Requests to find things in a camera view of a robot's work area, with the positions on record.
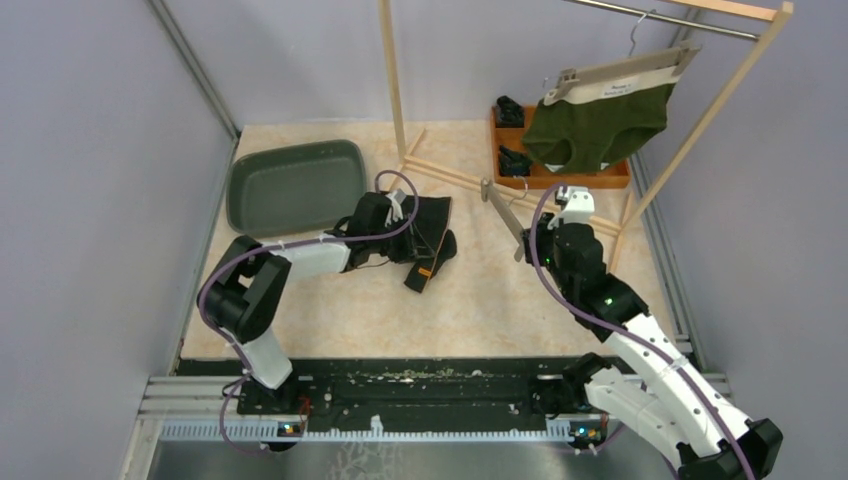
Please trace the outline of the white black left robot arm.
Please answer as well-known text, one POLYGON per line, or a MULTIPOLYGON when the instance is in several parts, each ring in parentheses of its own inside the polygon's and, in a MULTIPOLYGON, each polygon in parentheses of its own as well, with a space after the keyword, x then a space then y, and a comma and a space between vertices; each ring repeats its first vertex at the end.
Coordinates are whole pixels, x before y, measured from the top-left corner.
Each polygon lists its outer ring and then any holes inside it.
POLYGON ((260 399, 277 414, 292 411, 300 388, 294 366, 272 325, 288 284, 351 272, 371 256, 393 263, 422 257, 416 239, 426 200, 402 190, 368 192, 354 212, 315 238, 263 243, 242 235, 204 281, 196 297, 203 323, 235 350, 260 399))

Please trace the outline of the green underwear with cream waistband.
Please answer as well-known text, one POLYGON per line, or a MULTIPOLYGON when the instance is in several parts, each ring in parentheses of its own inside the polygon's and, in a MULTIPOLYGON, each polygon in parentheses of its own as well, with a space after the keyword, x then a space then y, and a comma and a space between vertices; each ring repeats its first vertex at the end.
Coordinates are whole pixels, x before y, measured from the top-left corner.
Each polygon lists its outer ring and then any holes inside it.
POLYGON ((676 85, 579 105, 539 102, 522 137, 526 154, 555 174, 600 172, 666 130, 676 85))

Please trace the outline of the black striped garment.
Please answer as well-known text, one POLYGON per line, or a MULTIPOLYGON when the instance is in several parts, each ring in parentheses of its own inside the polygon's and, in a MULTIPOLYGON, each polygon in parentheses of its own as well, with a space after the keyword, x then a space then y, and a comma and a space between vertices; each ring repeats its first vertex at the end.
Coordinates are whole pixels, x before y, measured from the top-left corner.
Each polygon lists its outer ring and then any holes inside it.
POLYGON ((453 199, 420 197, 419 209, 409 228, 412 267, 404 285, 422 293, 444 264, 457 254, 457 240, 450 229, 453 199))

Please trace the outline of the beige clip hanger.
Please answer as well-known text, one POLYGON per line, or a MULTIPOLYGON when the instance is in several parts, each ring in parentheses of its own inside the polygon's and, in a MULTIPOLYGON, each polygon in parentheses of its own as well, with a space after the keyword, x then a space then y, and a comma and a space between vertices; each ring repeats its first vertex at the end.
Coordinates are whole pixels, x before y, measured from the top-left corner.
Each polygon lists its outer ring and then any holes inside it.
POLYGON ((702 47, 691 41, 606 64, 562 70, 554 88, 540 100, 543 106, 571 105, 613 99, 664 85, 675 85, 702 47))
POLYGON ((518 218, 512 212, 508 203, 503 199, 495 183, 489 179, 480 180, 481 200, 486 203, 491 203, 496 212, 509 230, 511 236, 517 243, 516 251, 514 252, 514 260, 516 262, 526 261, 525 244, 523 239, 524 227, 519 222, 518 218))

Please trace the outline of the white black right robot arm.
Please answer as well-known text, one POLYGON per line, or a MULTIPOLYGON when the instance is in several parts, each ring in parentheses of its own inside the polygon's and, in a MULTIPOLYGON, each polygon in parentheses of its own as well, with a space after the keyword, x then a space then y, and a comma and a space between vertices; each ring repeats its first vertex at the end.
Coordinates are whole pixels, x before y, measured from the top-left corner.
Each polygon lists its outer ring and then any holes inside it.
POLYGON ((754 420, 705 380, 625 282, 608 272, 593 228, 535 214, 522 233, 526 260, 575 320, 637 373, 642 384, 596 354, 567 371, 563 398, 576 412, 612 414, 653 446, 679 479, 764 479, 783 434, 754 420))

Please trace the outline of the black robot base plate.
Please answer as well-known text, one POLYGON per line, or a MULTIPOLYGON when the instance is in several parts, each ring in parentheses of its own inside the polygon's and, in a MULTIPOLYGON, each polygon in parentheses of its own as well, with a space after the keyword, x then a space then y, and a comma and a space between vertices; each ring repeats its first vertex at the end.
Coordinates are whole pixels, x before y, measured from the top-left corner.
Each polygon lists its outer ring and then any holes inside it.
POLYGON ((281 397, 226 382, 246 419, 279 417, 273 443, 365 437, 490 439, 606 435, 608 415, 566 381, 578 357, 296 359, 281 397))

